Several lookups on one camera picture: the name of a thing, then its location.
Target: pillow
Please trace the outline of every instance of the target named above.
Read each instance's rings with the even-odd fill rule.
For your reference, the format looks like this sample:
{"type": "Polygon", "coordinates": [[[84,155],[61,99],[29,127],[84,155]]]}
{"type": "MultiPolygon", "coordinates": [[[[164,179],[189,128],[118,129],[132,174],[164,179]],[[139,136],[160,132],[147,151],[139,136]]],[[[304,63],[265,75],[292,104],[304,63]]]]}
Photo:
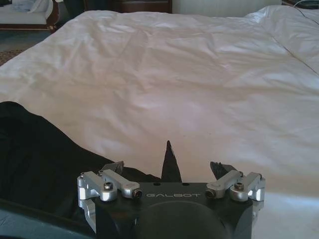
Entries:
{"type": "Polygon", "coordinates": [[[48,9],[50,0],[36,0],[28,13],[45,12],[48,9]]]}
{"type": "Polygon", "coordinates": [[[28,12],[36,0],[12,0],[12,9],[18,12],[28,12]]]}

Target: bedside table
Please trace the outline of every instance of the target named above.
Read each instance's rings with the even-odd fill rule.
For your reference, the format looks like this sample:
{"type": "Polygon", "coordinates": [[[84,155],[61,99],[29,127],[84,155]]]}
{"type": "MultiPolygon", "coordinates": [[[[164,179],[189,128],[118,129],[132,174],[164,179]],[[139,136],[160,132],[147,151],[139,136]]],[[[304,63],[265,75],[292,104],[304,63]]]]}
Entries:
{"type": "Polygon", "coordinates": [[[157,11],[171,13],[172,0],[112,0],[112,10],[117,12],[157,11]]]}

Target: bolt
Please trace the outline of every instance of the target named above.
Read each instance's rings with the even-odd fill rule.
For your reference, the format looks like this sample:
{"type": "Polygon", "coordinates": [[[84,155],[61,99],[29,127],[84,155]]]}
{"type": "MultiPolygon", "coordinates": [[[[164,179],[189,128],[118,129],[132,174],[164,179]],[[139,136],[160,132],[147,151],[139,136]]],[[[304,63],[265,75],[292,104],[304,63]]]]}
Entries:
{"type": "Polygon", "coordinates": [[[133,199],[139,199],[142,196],[142,191],[140,189],[135,189],[132,193],[133,199]]]}
{"type": "Polygon", "coordinates": [[[112,182],[106,182],[106,183],[104,183],[104,190],[105,191],[110,191],[110,190],[112,190],[113,189],[113,183],[112,182]]]}
{"type": "Polygon", "coordinates": [[[216,198],[216,192],[213,191],[213,190],[207,189],[206,192],[205,192],[205,196],[208,199],[215,199],[216,198]]]}
{"type": "Polygon", "coordinates": [[[234,184],[234,188],[235,188],[237,191],[244,191],[244,184],[242,184],[242,183],[235,183],[235,184],[234,184]]]}

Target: silver metal bracket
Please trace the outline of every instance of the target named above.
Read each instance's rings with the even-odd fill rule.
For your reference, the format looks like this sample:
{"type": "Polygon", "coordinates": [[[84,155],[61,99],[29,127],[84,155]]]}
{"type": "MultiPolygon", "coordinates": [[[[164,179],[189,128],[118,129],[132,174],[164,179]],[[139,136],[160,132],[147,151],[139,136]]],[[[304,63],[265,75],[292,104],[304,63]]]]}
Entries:
{"type": "Polygon", "coordinates": [[[103,202],[110,202],[117,199],[118,189],[125,198],[140,198],[142,191],[137,182],[131,182],[116,172],[107,169],[94,172],[85,172],[77,178],[78,182],[78,203],[84,210],[85,219],[96,233],[95,204],[91,198],[100,197],[103,202]]]}
{"type": "Polygon", "coordinates": [[[231,170],[216,182],[207,184],[206,196],[210,199],[223,198],[225,191],[239,180],[241,180],[241,173],[237,170],[231,170]]]}
{"type": "Polygon", "coordinates": [[[139,183],[131,182],[110,169],[100,173],[103,181],[112,182],[122,192],[123,197],[136,199],[142,196],[139,183]]]}
{"type": "Polygon", "coordinates": [[[265,186],[266,180],[261,174],[250,173],[230,188],[230,197],[238,202],[246,202],[248,198],[260,202],[265,199],[265,186]]]}

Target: white duvet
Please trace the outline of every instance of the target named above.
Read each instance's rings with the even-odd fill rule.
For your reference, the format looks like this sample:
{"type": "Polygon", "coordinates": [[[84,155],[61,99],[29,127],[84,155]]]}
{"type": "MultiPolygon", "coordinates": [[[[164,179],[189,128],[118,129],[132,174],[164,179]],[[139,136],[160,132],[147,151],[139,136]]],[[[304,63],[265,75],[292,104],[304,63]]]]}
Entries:
{"type": "MultiPolygon", "coordinates": [[[[319,21],[319,11],[303,10],[319,21]]],[[[0,68],[0,100],[80,146],[184,181],[210,161],[267,182],[257,239],[319,238],[319,25],[291,7],[245,18],[90,11],[0,68]]]]}

